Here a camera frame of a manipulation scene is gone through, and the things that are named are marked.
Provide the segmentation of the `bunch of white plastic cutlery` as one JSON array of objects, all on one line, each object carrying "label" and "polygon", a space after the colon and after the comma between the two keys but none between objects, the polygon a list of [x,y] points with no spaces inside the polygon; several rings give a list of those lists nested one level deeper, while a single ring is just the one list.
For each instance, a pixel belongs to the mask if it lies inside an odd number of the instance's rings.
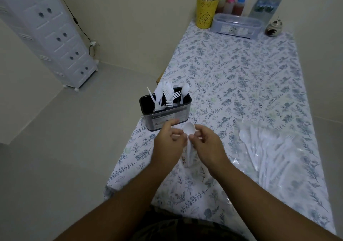
[{"label": "bunch of white plastic cutlery", "polygon": [[174,87],[171,80],[161,80],[153,93],[148,87],[147,90],[149,94],[140,100],[145,113],[157,113],[192,102],[189,83],[185,83],[182,87]]}]

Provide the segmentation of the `black metal cutlery holder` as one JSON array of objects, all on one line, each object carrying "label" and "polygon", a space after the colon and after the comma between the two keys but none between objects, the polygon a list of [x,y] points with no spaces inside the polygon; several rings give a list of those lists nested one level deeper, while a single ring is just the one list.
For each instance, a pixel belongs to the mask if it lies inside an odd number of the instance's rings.
[{"label": "black metal cutlery holder", "polygon": [[178,119],[179,123],[186,122],[189,119],[190,107],[192,98],[187,94],[183,103],[180,104],[181,97],[174,100],[172,108],[167,107],[160,111],[155,111],[154,102],[150,95],[142,96],[139,99],[139,104],[142,112],[142,118],[139,124],[149,131],[157,131],[161,129],[163,124],[171,119]]}]

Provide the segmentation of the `yellow patterned cup holder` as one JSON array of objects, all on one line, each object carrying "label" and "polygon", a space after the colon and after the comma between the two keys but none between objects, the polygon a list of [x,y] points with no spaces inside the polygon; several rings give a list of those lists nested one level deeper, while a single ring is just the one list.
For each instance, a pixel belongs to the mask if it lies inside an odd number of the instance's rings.
[{"label": "yellow patterned cup holder", "polygon": [[200,29],[211,27],[219,0],[204,1],[197,0],[195,24]]}]

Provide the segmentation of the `small patterned ceramic jar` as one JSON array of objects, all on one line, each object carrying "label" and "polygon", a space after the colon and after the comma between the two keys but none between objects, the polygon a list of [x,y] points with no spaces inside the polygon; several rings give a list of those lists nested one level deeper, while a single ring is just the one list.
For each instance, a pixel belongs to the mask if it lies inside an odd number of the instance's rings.
[{"label": "small patterned ceramic jar", "polygon": [[268,37],[277,37],[283,29],[283,23],[281,19],[278,17],[277,20],[269,23],[269,25],[265,29],[265,35]]}]

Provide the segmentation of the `clear water bottle green cap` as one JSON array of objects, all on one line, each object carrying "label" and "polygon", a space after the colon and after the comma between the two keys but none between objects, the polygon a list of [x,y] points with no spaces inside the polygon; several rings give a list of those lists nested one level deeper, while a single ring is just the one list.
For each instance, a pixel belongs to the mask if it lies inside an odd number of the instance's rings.
[{"label": "clear water bottle green cap", "polygon": [[263,23],[267,26],[275,14],[282,0],[268,0],[264,8],[264,20]]},{"label": "clear water bottle green cap", "polygon": [[255,18],[262,21],[263,16],[264,16],[264,9],[266,8],[268,1],[269,0],[256,0],[248,17]]}]

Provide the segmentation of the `white plastic drawer cabinet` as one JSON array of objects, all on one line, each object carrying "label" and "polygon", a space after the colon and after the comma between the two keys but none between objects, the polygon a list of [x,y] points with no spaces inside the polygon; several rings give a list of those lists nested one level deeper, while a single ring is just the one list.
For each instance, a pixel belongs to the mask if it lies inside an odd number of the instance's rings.
[{"label": "white plastic drawer cabinet", "polygon": [[79,92],[98,70],[61,0],[0,0],[0,18],[63,87]]}]

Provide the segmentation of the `person's right forearm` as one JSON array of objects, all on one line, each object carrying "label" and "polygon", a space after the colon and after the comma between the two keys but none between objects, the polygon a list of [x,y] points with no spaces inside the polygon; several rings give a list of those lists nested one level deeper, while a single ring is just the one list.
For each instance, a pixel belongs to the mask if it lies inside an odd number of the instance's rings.
[{"label": "person's right forearm", "polygon": [[293,210],[230,161],[209,170],[257,241],[343,241]]}]

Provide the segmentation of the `person's right hand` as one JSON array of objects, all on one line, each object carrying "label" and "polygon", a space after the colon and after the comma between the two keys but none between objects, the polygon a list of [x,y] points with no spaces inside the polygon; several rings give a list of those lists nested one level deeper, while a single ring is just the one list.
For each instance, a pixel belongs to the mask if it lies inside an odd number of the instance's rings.
[{"label": "person's right hand", "polygon": [[190,135],[189,139],[211,176],[219,178],[231,164],[220,137],[210,129],[208,136]]}]

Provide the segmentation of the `white plastic spoon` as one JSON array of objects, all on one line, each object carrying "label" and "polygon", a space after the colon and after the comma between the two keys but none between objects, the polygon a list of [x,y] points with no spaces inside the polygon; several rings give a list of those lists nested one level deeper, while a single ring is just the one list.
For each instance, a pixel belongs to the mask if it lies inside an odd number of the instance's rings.
[{"label": "white plastic spoon", "polygon": [[186,148],[186,166],[190,167],[193,165],[193,158],[192,158],[192,143],[189,139],[190,135],[194,135],[196,132],[195,125],[191,122],[186,122],[183,125],[183,132],[187,135],[187,148]]}]

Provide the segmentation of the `person's left hand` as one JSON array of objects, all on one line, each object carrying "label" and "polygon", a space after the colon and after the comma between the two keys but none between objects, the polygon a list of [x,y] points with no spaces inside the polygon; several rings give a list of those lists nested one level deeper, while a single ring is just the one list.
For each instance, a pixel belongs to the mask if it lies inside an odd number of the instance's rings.
[{"label": "person's left hand", "polygon": [[180,131],[164,131],[163,125],[154,139],[149,167],[155,171],[169,173],[178,163],[186,145],[187,135],[182,129]]}]

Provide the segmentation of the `clear lidded plastic box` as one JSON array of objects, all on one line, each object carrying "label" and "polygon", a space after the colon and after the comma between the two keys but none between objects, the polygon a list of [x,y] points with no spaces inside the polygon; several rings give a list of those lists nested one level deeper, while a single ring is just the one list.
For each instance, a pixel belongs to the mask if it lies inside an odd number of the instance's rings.
[{"label": "clear lidded plastic box", "polygon": [[217,13],[213,17],[210,29],[214,33],[254,40],[262,27],[263,22],[255,18]]}]

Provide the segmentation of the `blue-capped sauce bottle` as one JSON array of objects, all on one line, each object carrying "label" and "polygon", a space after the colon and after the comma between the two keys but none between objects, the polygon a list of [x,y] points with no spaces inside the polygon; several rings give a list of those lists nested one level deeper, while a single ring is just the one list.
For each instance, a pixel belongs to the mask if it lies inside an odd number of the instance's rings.
[{"label": "blue-capped sauce bottle", "polygon": [[245,7],[245,3],[246,3],[246,0],[237,0],[236,3],[234,4],[231,14],[234,16],[241,16]]}]

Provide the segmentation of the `camouflage shorts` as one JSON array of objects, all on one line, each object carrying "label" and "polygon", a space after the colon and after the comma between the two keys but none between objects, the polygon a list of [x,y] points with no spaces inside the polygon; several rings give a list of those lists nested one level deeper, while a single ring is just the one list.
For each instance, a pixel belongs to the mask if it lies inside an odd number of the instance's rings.
[{"label": "camouflage shorts", "polygon": [[249,241],[219,223],[183,217],[150,205],[129,241]]}]

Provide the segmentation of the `clear plastic bag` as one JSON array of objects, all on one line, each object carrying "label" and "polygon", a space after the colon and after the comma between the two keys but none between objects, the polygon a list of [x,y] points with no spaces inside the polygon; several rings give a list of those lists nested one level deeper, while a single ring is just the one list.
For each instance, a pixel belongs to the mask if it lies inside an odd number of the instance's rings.
[{"label": "clear plastic bag", "polygon": [[233,164],[280,199],[309,200],[305,149],[300,136],[244,119],[228,134]]}]

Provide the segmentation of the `person's left forearm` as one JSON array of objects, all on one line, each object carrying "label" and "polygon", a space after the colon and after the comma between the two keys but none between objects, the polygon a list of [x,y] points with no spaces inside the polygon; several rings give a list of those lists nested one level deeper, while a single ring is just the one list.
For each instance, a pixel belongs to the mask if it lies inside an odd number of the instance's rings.
[{"label": "person's left forearm", "polygon": [[173,167],[162,163],[150,163],[120,191],[75,222],[54,241],[128,239]]}]

